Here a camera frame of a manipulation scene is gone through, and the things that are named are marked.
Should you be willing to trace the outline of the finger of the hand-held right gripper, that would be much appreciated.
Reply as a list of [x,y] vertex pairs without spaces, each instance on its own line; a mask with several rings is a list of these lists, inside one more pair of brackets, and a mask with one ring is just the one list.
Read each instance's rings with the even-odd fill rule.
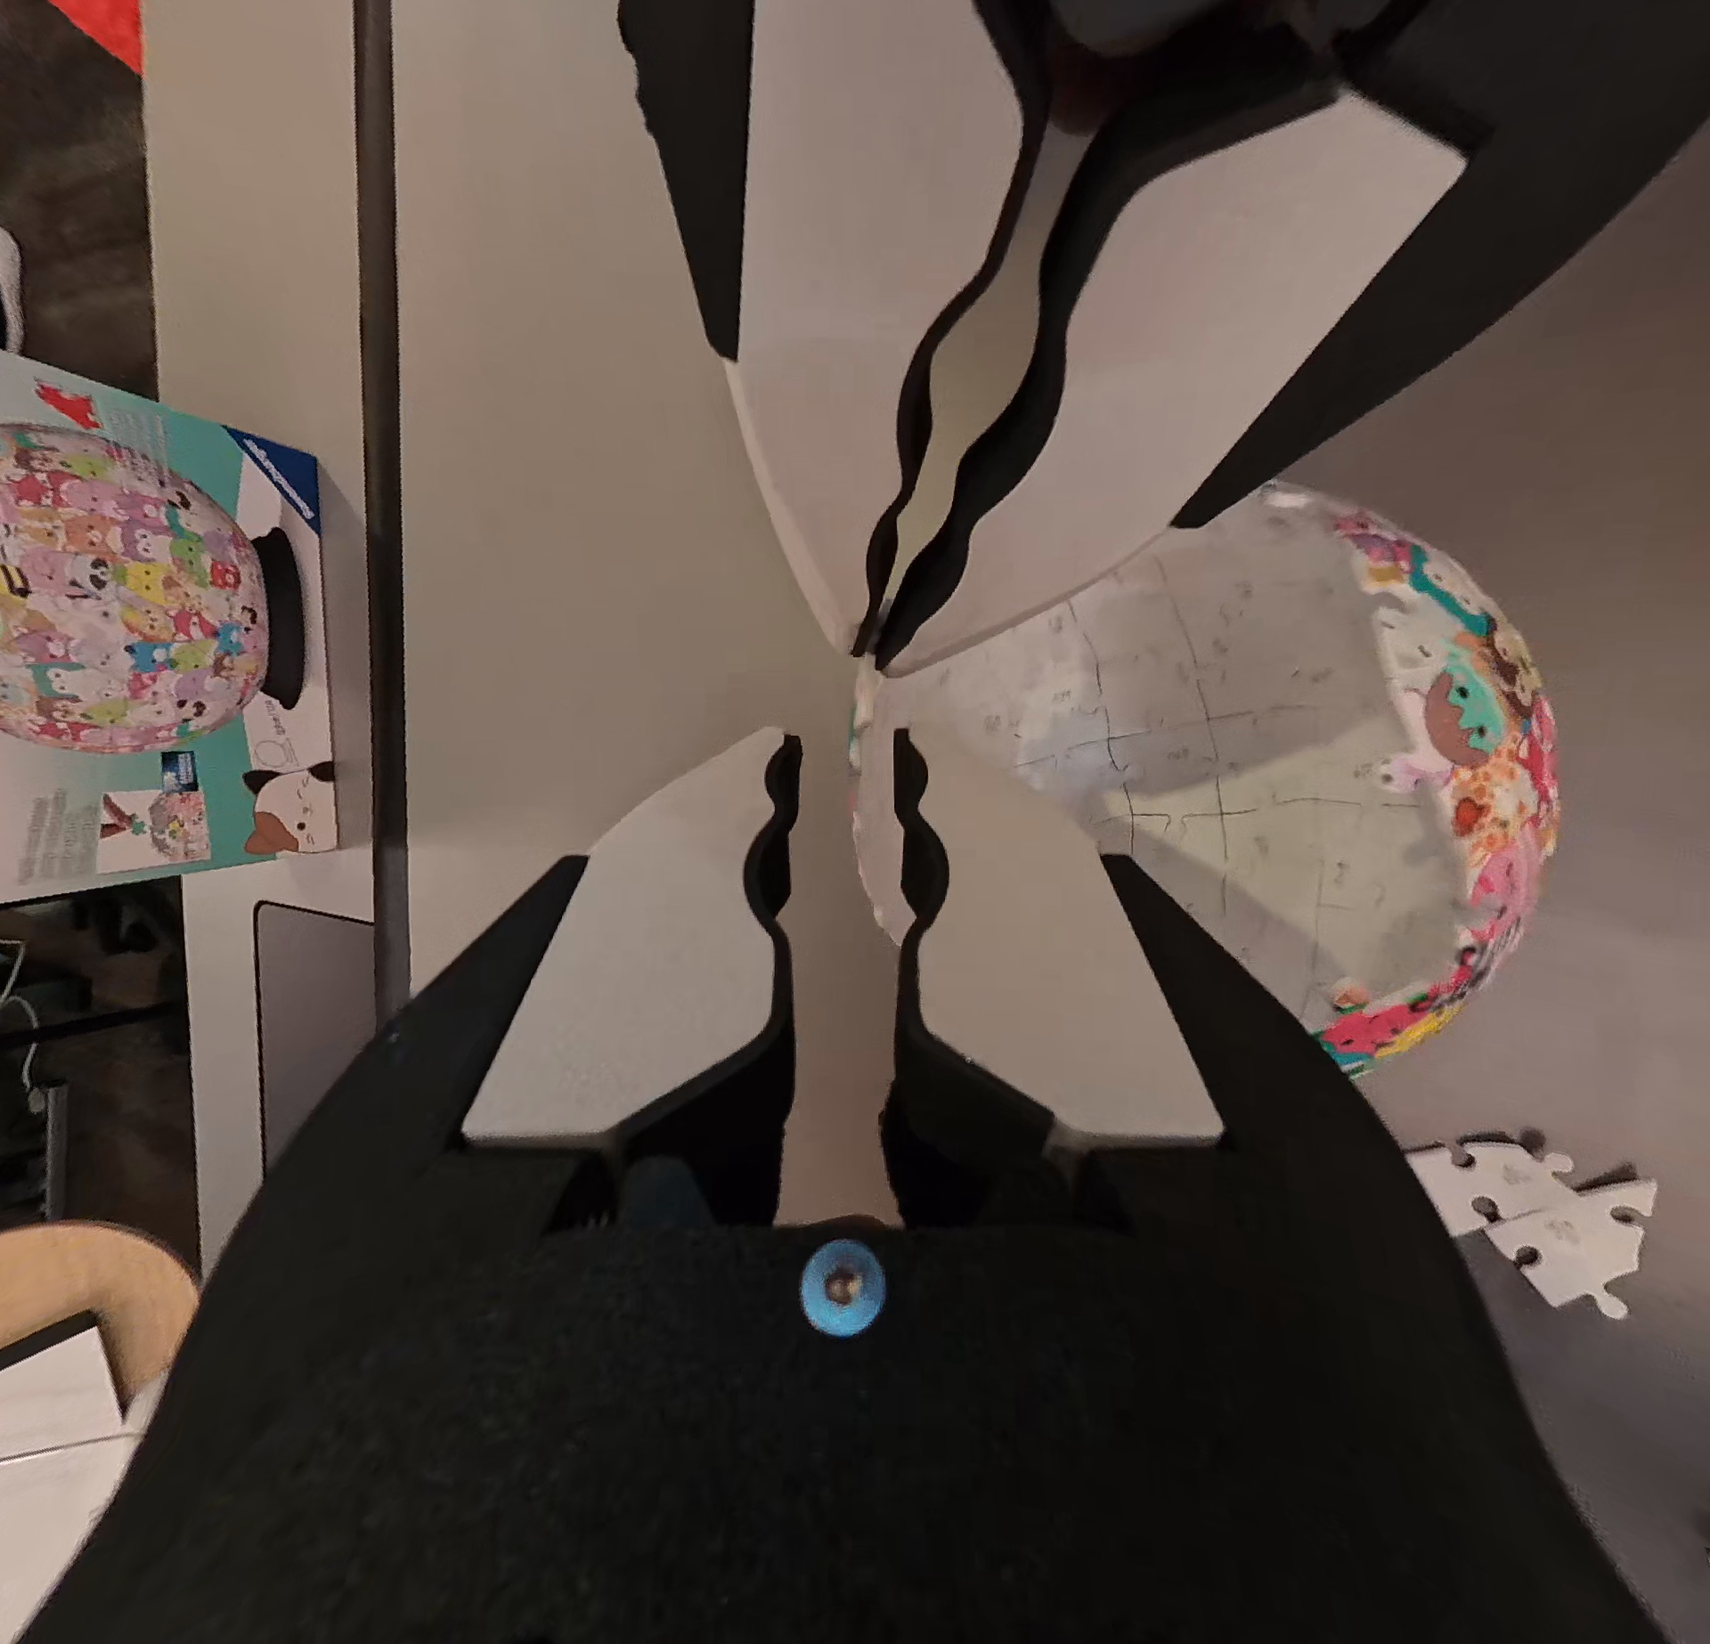
[[1230,128],[1144,149],[1119,210],[1066,202],[1029,372],[968,448],[892,603],[881,670],[1026,622],[1169,530],[1468,162],[1323,84]]
[[932,361],[1016,231],[1037,0],[755,0],[739,425],[791,571],[860,653],[930,429]]

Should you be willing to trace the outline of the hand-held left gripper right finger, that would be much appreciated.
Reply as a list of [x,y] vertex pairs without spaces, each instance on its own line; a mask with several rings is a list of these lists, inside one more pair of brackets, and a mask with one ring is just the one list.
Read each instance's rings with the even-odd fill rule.
[[1228,1124],[1096,842],[951,731],[894,731],[909,907],[883,1147],[905,1225],[1070,1212],[1089,1161]]

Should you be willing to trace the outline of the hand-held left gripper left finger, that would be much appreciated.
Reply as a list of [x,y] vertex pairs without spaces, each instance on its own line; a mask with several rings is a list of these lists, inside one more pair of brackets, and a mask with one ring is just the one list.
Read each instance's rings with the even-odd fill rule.
[[716,1222],[772,1225],[797,1096],[793,888],[802,741],[762,727],[591,849],[463,1120],[619,1178],[682,1162]]

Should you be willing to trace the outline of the colourful puzzle ball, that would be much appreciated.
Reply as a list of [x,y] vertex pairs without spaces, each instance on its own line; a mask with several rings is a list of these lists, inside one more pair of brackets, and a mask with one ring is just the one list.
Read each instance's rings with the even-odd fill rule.
[[917,723],[1140,863],[1348,1077],[1491,981],[1562,832],[1522,632],[1444,550],[1283,485],[930,668],[862,672],[852,832],[896,943],[894,731]]

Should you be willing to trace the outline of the white puzzle piece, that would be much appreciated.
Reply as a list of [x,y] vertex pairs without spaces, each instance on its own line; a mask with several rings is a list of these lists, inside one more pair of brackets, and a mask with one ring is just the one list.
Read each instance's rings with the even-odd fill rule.
[[1440,1141],[1404,1155],[1455,1239],[1579,1197],[1571,1157],[1537,1155],[1524,1141]]
[[1608,1319],[1625,1319],[1631,1308],[1612,1285],[1640,1268],[1657,1191],[1655,1180],[1573,1189],[1552,1206],[1489,1225],[1486,1239],[1549,1306],[1587,1298]]

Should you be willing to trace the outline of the puzzle ball cardboard box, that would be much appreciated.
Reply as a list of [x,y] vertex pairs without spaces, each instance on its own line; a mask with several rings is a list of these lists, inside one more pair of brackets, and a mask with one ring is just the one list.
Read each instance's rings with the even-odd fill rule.
[[339,849],[321,464],[3,355],[3,901]]

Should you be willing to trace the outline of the black office chair base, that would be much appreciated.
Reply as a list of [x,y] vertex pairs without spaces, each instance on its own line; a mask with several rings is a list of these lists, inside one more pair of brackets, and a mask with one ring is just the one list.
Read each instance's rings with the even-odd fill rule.
[[5,1227],[91,1220],[199,1254],[180,882],[3,914]]

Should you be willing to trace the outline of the beige curved chair back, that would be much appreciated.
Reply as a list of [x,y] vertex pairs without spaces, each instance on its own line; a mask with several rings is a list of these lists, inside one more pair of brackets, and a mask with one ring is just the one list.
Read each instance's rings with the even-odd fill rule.
[[3,1233],[3,1346],[92,1313],[125,1409],[171,1371],[199,1300],[182,1258],[131,1227],[58,1220]]

